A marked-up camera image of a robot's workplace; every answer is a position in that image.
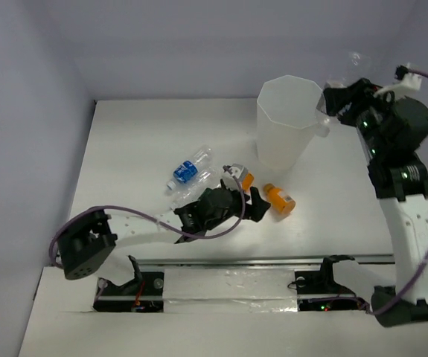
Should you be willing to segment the orange bottle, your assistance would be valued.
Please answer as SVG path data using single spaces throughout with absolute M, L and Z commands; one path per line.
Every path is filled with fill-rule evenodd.
M 242 182 L 241 182 L 241 186 L 242 186 L 243 191 L 245 191 L 245 192 L 249 191 L 250 187 L 253 184 L 253 181 L 254 181 L 254 176 L 251 173 L 247 173 L 243 177 Z
M 293 198 L 280 187 L 269 183 L 263 187 L 263 191 L 272 208 L 281 215 L 289 215 L 296 206 Z

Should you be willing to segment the clear bottle red blue label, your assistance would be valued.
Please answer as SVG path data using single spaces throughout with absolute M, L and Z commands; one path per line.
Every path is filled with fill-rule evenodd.
M 359 78 L 366 77 L 371 69 L 372 58 L 360 52 L 349 51 L 341 57 L 341 60 L 340 71 L 337 74 L 329 75 L 316 105 L 317 124 L 315 134 L 320 138 L 326 138 L 330 133 L 331 124 L 337 122 L 337 119 L 326 113 L 324 90 L 328 88 L 343 89 L 358 81 Z

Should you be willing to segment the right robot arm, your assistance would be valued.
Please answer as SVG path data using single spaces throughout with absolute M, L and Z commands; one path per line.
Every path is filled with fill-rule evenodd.
M 395 281 L 384 283 L 353 257 L 332 255 L 318 282 L 328 292 L 342 286 L 357 293 L 385 328 L 428 322 L 428 170 L 417 154 L 428 136 L 428 108 L 413 97 L 420 87 L 417 75 L 384 87 L 362 78 L 327 84 L 318 104 L 359 135 L 396 269 Z

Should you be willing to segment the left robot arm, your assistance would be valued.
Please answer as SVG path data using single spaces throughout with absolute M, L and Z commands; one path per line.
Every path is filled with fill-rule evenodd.
M 256 187 L 245 193 L 239 184 L 207 188 L 196 201 L 158 216 L 115 205 L 94 206 L 55 233 L 48 256 L 67 280 L 94 275 L 107 288 L 131 295 L 142 282 L 135 246 L 220 238 L 243 220 L 261 221 L 269 208 Z

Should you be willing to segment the white octagonal plastic bin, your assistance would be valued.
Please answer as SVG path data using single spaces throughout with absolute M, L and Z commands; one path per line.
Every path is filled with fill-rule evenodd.
M 265 82 L 257 99 L 256 146 L 259 161 L 273 170 L 288 170 L 315 135 L 327 137 L 329 120 L 317 109 L 322 89 L 293 75 Z

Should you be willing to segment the clear bottle green label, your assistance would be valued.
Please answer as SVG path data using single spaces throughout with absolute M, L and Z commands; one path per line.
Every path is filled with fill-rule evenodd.
M 220 177 L 220 171 L 213 167 L 197 173 L 186 184 L 179 185 L 174 190 L 170 209 L 175 210 L 195 202 L 207 188 L 213 189 L 219 187 Z

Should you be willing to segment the aluminium right side rail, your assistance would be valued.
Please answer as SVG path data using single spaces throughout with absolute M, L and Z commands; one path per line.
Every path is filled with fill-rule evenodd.
M 376 155 L 375 143 L 373 139 L 373 119 L 374 110 L 372 109 L 373 100 L 368 98 L 358 103 L 352 104 L 351 109 L 355 111 L 355 124 L 360 138 L 362 150 L 365 154 L 367 163 Z

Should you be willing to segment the aluminium rail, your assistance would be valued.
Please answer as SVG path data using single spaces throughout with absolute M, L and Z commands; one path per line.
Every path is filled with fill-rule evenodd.
M 365 154 L 367 163 L 376 155 L 375 143 L 373 139 L 373 119 L 374 110 L 372 109 L 373 100 L 368 98 L 358 103 L 352 104 L 351 109 L 355 111 L 355 124 L 360 138 L 362 150 Z
M 136 236 L 116 242 L 106 239 L 82 242 L 79 239 L 57 244 L 55 260 L 66 270 L 96 271 L 104 263 L 119 264 L 127 256 L 144 263 L 244 264 L 266 261 L 321 260 L 332 255 L 352 256 L 362 263 L 390 263 L 392 245 L 366 244 L 361 240 L 326 240 L 220 237 L 183 242 L 178 236 Z

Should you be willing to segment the aluminium front rail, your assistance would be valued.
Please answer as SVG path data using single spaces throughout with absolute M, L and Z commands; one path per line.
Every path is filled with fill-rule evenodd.
M 362 263 L 390 263 L 392 245 L 366 244 L 361 240 L 326 240 L 220 237 L 183 242 L 178 236 L 136 236 L 116 242 L 106 239 L 82 242 L 79 239 L 57 244 L 55 260 L 66 270 L 96 271 L 104 263 L 119 264 L 127 256 L 144 263 L 244 264 L 266 261 L 321 260 L 332 255 L 352 256 Z

